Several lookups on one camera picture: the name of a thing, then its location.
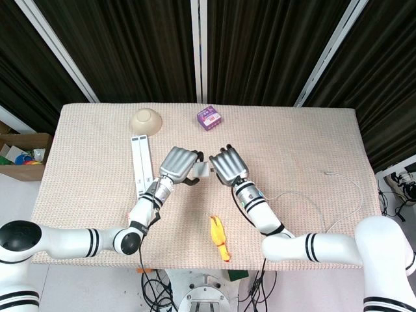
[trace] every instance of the white ruler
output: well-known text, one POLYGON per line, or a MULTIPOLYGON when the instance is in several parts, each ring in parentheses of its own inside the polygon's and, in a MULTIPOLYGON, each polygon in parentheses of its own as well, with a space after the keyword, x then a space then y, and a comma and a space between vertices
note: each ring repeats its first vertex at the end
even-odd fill
POLYGON ((149 139, 147 135, 131 138, 133 152, 133 169, 135 171, 137 198, 141 197, 153 182, 151 168, 149 139))

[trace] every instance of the gray floor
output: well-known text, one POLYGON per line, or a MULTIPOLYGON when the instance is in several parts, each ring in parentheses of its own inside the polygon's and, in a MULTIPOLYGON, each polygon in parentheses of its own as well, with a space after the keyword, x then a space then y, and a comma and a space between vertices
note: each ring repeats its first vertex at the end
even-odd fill
MULTIPOLYGON (((30 220, 39 185, 0 174, 0 224, 30 220)), ((134 269, 32 265, 30 280, 42 295, 41 312, 149 311, 140 293, 140 274, 134 269)), ((268 272, 266 293, 273 280, 274 273, 268 272)), ((241 298, 246 297, 247 290, 245 279, 240 284, 241 298)), ((362 299, 361 270, 278 272, 268 307, 269 311, 284 312, 362 311, 362 299)))

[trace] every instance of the beige bowl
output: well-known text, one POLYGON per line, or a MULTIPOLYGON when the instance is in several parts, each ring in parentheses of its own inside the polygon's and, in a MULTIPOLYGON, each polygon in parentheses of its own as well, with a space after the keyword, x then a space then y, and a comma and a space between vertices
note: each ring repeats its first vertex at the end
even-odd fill
POLYGON ((162 118, 153 109, 139 109, 130 119, 130 126, 136 135, 154 135, 162 127, 162 118))

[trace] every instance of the beige textured tablecloth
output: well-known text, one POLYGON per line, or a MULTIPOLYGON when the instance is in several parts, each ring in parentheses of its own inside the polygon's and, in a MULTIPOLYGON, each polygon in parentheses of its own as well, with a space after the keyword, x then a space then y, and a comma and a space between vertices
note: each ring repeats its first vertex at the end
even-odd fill
MULTIPOLYGON (((286 190, 301 192, 322 210, 328 227, 357 208, 360 193, 353 183, 324 171, 348 176, 363 190, 360 212, 333 231, 352 235, 366 216, 380 213, 376 181, 368 162, 355 113, 351 109, 237 107, 213 105, 222 123, 205 131, 195 103, 65 105, 48 158, 32 220, 60 228, 126 226, 136 203, 131 155, 130 117, 142 107, 159 112, 162 129, 149 138, 153 173, 173 146, 200 150, 208 159, 230 143, 250 169, 250 178, 267 197, 286 190)), ((307 199, 285 194, 270 206, 295 235, 320 231, 319 216, 307 199)), ((177 185, 161 210, 162 219, 143 245, 151 268, 228 268, 258 270, 263 237, 234 206, 230 189, 214 174, 196 186, 177 185), (221 261, 211 241, 209 216, 218 215, 227 235, 231 261, 221 261)), ((133 266, 138 254, 103 251, 97 257, 56 261, 45 253, 36 263, 133 266)), ((346 267, 288 261, 267 263, 268 270, 346 267)))

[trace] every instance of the white cable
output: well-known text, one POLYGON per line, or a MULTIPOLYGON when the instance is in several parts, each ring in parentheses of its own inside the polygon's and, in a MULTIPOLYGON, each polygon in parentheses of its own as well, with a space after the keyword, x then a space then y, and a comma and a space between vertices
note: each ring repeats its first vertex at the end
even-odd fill
POLYGON ((326 232, 329 232, 334 226, 336 226, 340 221, 342 221, 342 220, 344 220, 344 219, 346 219, 346 218, 348 218, 349 216, 352 216, 354 213, 357 213, 362 207, 363 207, 363 201, 364 201, 364 195, 363 195, 363 190, 361 189, 361 187, 356 183, 356 182, 354 182, 354 181, 352 181, 349 177, 346 177, 345 175, 343 175, 343 174, 337 174, 337 173, 335 173, 335 172, 324 172, 326 175, 328 175, 328 176, 340 176, 340 177, 343 177, 343 178, 345 178, 345 179, 347 179, 347 180, 349 180, 349 182, 351 182, 351 183, 353 183, 356 187, 357 187, 357 189, 359 190, 359 193, 360 193, 360 195, 361 195, 361 201, 360 201, 360 203, 359 203, 359 206, 358 206, 358 208, 356 209, 356 210, 354 210, 354 211, 352 211, 351 213, 348 213, 346 216, 344 216, 344 217, 342 217, 341 219, 339 219, 339 220, 337 220, 337 221, 335 221, 331 226, 330 226, 330 228, 329 229, 327 229, 326 230, 326 232))
POLYGON ((318 211, 319 214, 319 218, 320 218, 320 224, 322 226, 322 231, 325 232, 325 220, 324 220, 324 216, 322 215, 322 211, 319 209, 318 205, 315 204, 315 202, 313 202, 313 200, 311 200, 309 197, 307 197, 305 194, 299 193, 299 192, 295 192, 293 190, 287 190, 285 192, 280 193, 279 195, 276 195, 274 197, 271 198, 267 198, 265 195, 263 195, 263 197, 267 200, 275 200, 278 199, 280 196, 284 195, 284 194, 296 194, 299 195, 301 197, 306 198, 310 203, 312 203, 312 205, 315 207, 315 209, 318 211))

